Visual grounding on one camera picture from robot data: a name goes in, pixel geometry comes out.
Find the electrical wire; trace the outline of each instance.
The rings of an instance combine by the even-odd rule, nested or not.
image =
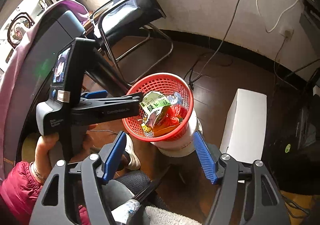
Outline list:
[[[286,40],[287,40],[287,38],[284,38],[284,39],[283,39],[283,43],[282,43],[280,49],[279,49],[278,52],[277,52],[276,58],[275,58],[275,60],[274,60],[274,62],[273,62],[273,71],[274,71],[275,76],[276,76],[279,80],[285,82],[287,85],[290,85],[290,86],[291,86],[292,88],[294,88],[295,90],[298,90],[298,88],[296,88],[295,86],[293,86],[291,83],[289,83],[289,82],[287,82],[286,80],[284,80],[284,79],[282,79],[281,77],[279,77],[278,74],[277,74],[277,71],[276,71],[276,61],[277,61],[277,57],[278,57],[278,55],[279,55],[282,47],[284,46],[284,43],[285,43]]]
[[[229,30],[230,30],[230,28],[231,28],[232,22],[233,22],[233,20],[234,20],[234,18],[235,18],[235,15],[236,15],[236,11],[237,11],[239,2],[240,2],[240,0],[238,0],[237,3],[236,3],[236,7],[235,7],[235,10],[234,10],[234,12],[233,12],[233,15],[232,15],[230,24],[229,24],[229,26],[228,26],[228,29],[227,29],[227,31],[226,31],[223,39],[222,39],[221,42],[220,42],[219,47],[218,47],[217,50],[213,53],[213,55],[209,58],[209,60],[204,64],[204,66],[203,66],[202,69],[200,70],[198,76],[197,76],[194,80],[191,79],[191,75],[192,75],[192,73],[193,73],[193,68],[194,68],[195,65],[199,62],[200,58],[198,58],[198,60],[196,60],[196,63],[191,67],[191,69],[190,69],[190,70],[187,72],[187,74],[185,75],[185,77],[186,77],[186,76],[188,75],[188,73],[191,71],[191,74],[190,74],[190,76],[189,76],[189,86],[190,86],[191,89],[193,89],[193,83],[194,83],[195,81],[197,81],[197,80],[202,76],[201,74],[202,74],[203,70],[205,69],[205,67],[207,66],[207,64],[210,62],[210,60],[219,52],[219,50],[220,50],[220,48],[221,48],[224,40],[226,39],[227,34],[228,34],[228,32],[229,32]]]
[[[272,31],[278,26],[278,23],[279,23],[282,15],[283,15],[286,11],[288,11],[288,10],[290,10],[292,7],[294,7],[294,6],[298,3],[298,1],[299,1],[299,0],[296,0],[290,7],[286,8],[286,9],[280,14],[280,16],[279,16],[276,24],[274,25],[274,27],[273,27],[271,30],[267,30],[267,27],[265,26],[266,32],[267,32],[267,33],[272,32]],[[256,7],[257,7],[257,11],[258,11],[260,17],[262,17],[262,15],[261,15],[261,13],[260,13],[260,10],[259,10],[259,6],[258,6],[258,0],[256,0]]]
[[[284,39],[284,41],[283,41],[280,49],[278,50],[277,55],[276,55],[276,58],[277,58],[278,54],[280,53],[282,47],[284,46],[285,41],[286,41],[286,39]],[[316,60],[310,62],[310,63],[308,63],[308,64],[306,64],[306,65],[298,68],[297,70],[294,70],[294,71],[292,71],[291,73],[287,74],[287,75],[282,79],[282,78],[280,78],[280,77],[278,76],[278,74],[277,74],[277,69],[278,69],[278,67],[279,67],[280,64],[278,63],[278,66],[277,66],[277,68],[276,68],[276,58],[275,58],[274,64],[273,64],[273,71],[274,71],[274,74],[275,74],[275,75],[274,75],[274,83],[273,83],[273,92],[272,92],[272,96],[271,96],[271,103],[270,103],[269,109],[268,109],[268,111],[267,111],[267,122],[268,122],[268,116],[269,116],[270,110],[271,110],[272,105],[273,105],[274,96],[275,96],[275,94],[276,94],[276,92],[277,92],[278,82],[277,82],[276,78],[284,81],[284,82],[287,83],[288,85],[291,85],[290,83],[288,83],[288,82],[286,81],[286,79],[287,79],[288,77],[290,77],[290,76],[293,75],[294,73],[297,73],[297,72],[299,72],[299,71],[301,71],[301,70],[309,67],[310,65],[312,65],[312,64],[314,64],[314,63],[316,63],[317,61],[320,60],[320,58],[319,58],[319,59],[316,59]],[[307,86],[309,85],[310,81],[311,81],[312,78],[316,75],[316,73],[317,73],[318,71],[319,71],[319,68],[317,68],[317,69],[313,72],[313,74],[312,74],[311,77],[309,78],[308,82],[306,83],[305,87],[303,88],[302,94],[304,93],[304,91],[305,91],[305,89],[307,88]]]
[[[93,130],[93,129],[90,129],[89,131],[95,131],[95,132],[107,131],[107,132],[111,132],[111,133],[113,133],[113,134],[118,135],[118,133],[116,133],[116,132],[114,132],[114,131],[112,131],[112,130],[107,130],[107,129],[104,129],[104,130]]]
[[[282,195],[282,198],[284,200],[284,202],[291,208],[295,209],[295,210],[300,210],[302,212],[305,213],[305,215],[303,216],[295,216],[292,214],[292,212],[290,211],[290,209],[287,207],[286,205],[286,208],[288,210],[288,213],[289,215],[294,218],[294,219],[304,219],[304,218],[307,218],[310,216],[310,209],[307,209],[307,208],[303,208],[301,207],[299,204],[297,204],[296,202],[294,202],[293,200],[291,200],[290,198],[286,197],[285,195],[281,194]]]
[[[205,52],[205,53],[199,55],[198,58],[197,58],[197,60],[195,61],[195,63],[192,65],[192,67],[188,70],[188,72],[187,72],[187,73],[184,75],[184,77],[183,77],[183,79],[185,80],[186,77],[187,77],[187,75],[188,75],[188,73],[191,72],[190,75],[189,75],[189,86],[190,86],[190,88],[191,88],[192,90],[193,90],[193,82],[197,81],[198,79],[200,79],[200,77],[202,77],[202,75],[201,75],[200,77],[198,77],[198,78],[196,78],[195,80],[191,81],[191,76],[192,76],[192,74],[193,74],[194,67],[195,67],[196,64],[201,60],[201,57],[203,57],[203,56],[206,55],[206,54],[212,54],[212,52]],[[230,63],[228,63],[228,64],[218,64],[218,65],[221,66],[221,67],[229,67],[229,66],[231,66],[232,64],[233,64],[233,59],[231,58],[231,62],[230,62]]]
[[[284,79],[288,78],[289,76],[293,75],[293,74],[294,74],[294,73],[296,73],[296,72],[301,71],[302,69],[305,69],[306,67],[308,67],[308,66],[310,66],[310,65],[314,64],[315,62],[317,62],[317,61],[319,61],[319,60],[320,60],[320,58],[318,58],[318,59],[316,59],[316,60],[312,61],[312,62],[311,62],[311,63],[309,63],[309,64],[304,65],[303,67],[298,68],[297,70],[294,70],[294,71],[293,71],[293,72],[291,72],[290,74],[287,74],[287,75],[284,77]]]

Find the wall baseboard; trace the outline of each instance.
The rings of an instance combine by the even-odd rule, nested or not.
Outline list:
[[[181,31],[175,31],[175,30],[163,30],[163,29],[162,31],[165,34],[167,34],[169,37],[171,37],[173,41],[188,43],[188,44],[197,45],[205,48],[217,48],[221,42],[220,39],[203,36],[199,34],[193,34],[193,33],[181,32]],[[137,31],[134,31],[134,33],[132,33],[131,36],[146,37],[147,36],[146,34],[147,33],[145,30],[139,29]],[[161,37],[160,35],[155,35],[153,31],[151,31],[151,37],[163,39],[163,37]],[[253,63],[273,73],[273,64],[274,64],[273,60],[257,52],[249,50],[247,48],[225,41],[220,48],[220,52],[240,58],[247,62]],[[279,77],[285,77],[287,74],[291,72],[292,72],[291,70],[282,66],[281,64],[277,69],[277,74],[279,75]],[[307,83],[304,79],[302,79],[297,74],[291,75],[286,79],[286,81],[298,89],[303,89]]]

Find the jacket sleeve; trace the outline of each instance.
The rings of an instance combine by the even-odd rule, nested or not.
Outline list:
[[[86,207],[80,205],[79,206],[79,214],[80,214],[80,220],[82,222],[82,225],[90,225],[90,220],[88,216],[88,212]]]
[[[21,225],[28,225],[33,207],[42,189],[32,175],[28,162],[19,162],[0,187],[0,194]]]

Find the white box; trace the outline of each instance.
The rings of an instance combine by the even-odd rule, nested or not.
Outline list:
[[[238,89],[228,111],[221,153],[252,164],[261,159],[267,120],[267,96]]]

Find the bracelet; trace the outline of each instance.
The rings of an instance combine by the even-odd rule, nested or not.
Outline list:
[[[34,162],[32,163],[31,168],[33,170],[33,174],[41,181],[42,184],[44,184],[45,179],[41,175],[39,175],[38,172],[36,171],[34,167]]]

